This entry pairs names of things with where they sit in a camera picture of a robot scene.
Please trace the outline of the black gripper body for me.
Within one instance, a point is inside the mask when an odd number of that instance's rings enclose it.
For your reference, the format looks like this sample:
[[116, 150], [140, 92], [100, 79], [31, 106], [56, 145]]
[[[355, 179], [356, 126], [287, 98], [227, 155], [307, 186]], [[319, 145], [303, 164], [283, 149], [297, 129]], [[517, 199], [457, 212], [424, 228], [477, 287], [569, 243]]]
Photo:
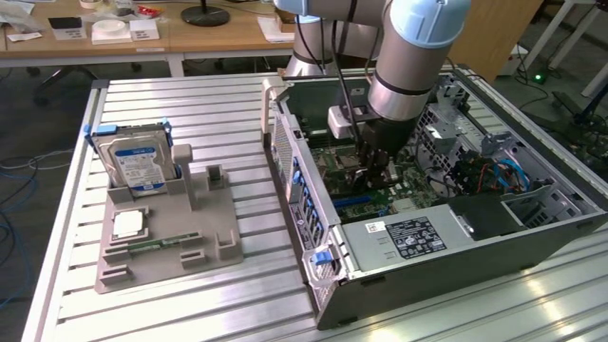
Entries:
[[405, 121], [376, 119], [367, 121], [361, 131], [361, 154], [381, 152], [395, 157], [405, 146]]

